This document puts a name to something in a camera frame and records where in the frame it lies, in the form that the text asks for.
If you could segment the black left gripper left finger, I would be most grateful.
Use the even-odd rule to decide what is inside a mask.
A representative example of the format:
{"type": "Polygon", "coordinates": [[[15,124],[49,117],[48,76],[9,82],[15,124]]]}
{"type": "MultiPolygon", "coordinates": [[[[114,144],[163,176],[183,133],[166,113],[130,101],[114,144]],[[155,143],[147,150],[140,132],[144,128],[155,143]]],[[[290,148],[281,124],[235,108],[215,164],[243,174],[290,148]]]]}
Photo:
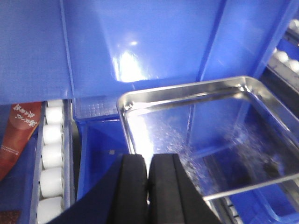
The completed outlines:
{"type": "Polygon", "coordinates": [[[144,224],[147,172],[139,154],[118,156],[106,174],[51,224],[144,224]]]}

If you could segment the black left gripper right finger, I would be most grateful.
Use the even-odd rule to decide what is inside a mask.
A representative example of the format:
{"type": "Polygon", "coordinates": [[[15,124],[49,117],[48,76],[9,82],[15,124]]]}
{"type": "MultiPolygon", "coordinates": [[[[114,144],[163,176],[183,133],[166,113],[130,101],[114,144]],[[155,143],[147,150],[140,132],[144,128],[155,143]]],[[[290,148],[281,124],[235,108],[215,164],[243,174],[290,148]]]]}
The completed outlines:
{"type": "Polygon", "coordinates": [[[150,224],[220,224],[177,154],[155,154],[149,169],[150,224]]]}

